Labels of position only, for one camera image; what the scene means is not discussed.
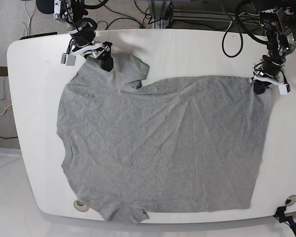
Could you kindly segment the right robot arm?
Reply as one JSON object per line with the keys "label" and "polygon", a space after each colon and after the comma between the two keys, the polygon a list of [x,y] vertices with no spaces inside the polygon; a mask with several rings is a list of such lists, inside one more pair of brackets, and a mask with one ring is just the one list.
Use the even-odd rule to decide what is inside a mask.
{"label": "right robot arm", "polygon": [[73,66],[77,55],[91,55],[103,62],[111,58],[111,43],[95,40],[98,24],[87,17],[88,10],[99,9],[106,3],[106,0],[97,5],[86,5],[83,0],[54,1],[54,19],[67,24],[67,31],[72,38],[62,55],[62,64]]}

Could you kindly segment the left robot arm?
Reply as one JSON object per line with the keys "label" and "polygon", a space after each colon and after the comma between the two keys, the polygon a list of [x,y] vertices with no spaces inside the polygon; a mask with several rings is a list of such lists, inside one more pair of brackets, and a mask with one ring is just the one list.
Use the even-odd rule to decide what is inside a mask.
{"label": "left robot arm", "polygon": [[[259,25],[265,31],[267,41],[254,36],[240,19],[240,9],[245,5],[252,5],[259,15]],[[296,42],[292,31],[286,24],[285,11],[278,3],[266,2],[263,0],[243,0],[241,1],[232,17],[228,12],[224,1],[221,1],[223,13],[229,18],[230,24],[222,38],[222,51],[229,58],[237,57],[244,45],[242,33],[245,32],[254,41],[267,46],[268,54],[263,55],[260,63],[254,66],[254,76],[250,78],[257,95],[264,93],[270,85],[278,87],[281,95],[290,92],[291,86],[287,81],[283,66],[286,56],[292,54],[296,49]],[[231,26],[235,26],[240,36],[240,49],[234,55],[229,55],[224,49],[224,40]]]}

